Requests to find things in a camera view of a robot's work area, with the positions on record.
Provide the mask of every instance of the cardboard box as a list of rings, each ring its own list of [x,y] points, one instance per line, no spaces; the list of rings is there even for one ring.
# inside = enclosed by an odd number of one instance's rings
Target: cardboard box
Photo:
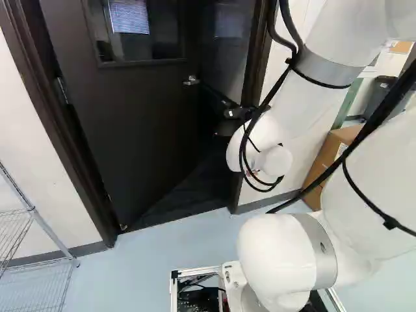
[[[356,138],[362,127],[362,124],[352,125],[351,127],[332,130],[328,133],[328,136],[304,181],[303,189],[316,180],[327,167],[331,166],[334,160],[336,160]],[[320,210],[320,193],[322,192],[325,183],[326,180],[304,197],[304,202],[314,211]]]

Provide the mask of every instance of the dark brown door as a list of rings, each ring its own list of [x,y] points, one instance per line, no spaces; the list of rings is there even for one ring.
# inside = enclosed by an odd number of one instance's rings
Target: dark brown door
[[[193,0],[40,0],[67,96],[121,224],[194,167]]]

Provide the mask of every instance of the light blue floor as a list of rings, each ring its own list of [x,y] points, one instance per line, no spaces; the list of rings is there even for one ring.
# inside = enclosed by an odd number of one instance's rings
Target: light blue floor
[[[268,208],[240,216],[220,209],[121,235],[113,250],[81,258],[64,312],[169,312],[170,271],[237,260],[240,227]],[[283,212],[307,211],[298,202]],[[416,311],[415,265],[416,252],[407,253],[387,261],[371,279],[337,289],[338,295],[348,312]]]
[[[237,260],[240,227],[267,210],[233,216],[224,208],[121,235],[114,249],[81,258],[64,312],[169,312],[170,271]],[[306,211],[303,202],[285,209]]]

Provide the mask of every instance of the door handle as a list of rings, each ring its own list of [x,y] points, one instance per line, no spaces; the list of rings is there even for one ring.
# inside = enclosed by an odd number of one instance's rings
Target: door handle
[[[188,80],[183,81],[185,86],[193,86],[199,84],[201,81],[195,75],[189,75]]]

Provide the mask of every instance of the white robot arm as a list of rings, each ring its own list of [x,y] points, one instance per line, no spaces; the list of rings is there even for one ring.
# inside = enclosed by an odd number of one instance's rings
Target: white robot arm
[[[288,75],[272,108],[250,134],[255,147],[248,144],[246,154],[252,170],[272,176],[288,172],[290,151],[278,144],[305,133],[345,97],[347,89],[326,88],[302,75],[324,85],[348,85],[386,40],[415,38],[412,0],[327,0],[296,65],[300,74]],[[373,132],[346,161],[348,175],[359,189],[385,214],[414,231],[415,133],[413,110]],[[234,171],[240,171],[243,134],[241,127],[227,150],[227,163]],[[299,311],[310,290],[356,283],[373,274],[382,261],[416,248],[416,237],[400,228],[388,229],[369,209],[341,168],[327,182],[321,204],[318,213],[265,214],[243,225],[239,265],[253,292],[243,292],[241,302],[244,305],[253,293],[259,300],[244,311],[253,306],[269,312]]]

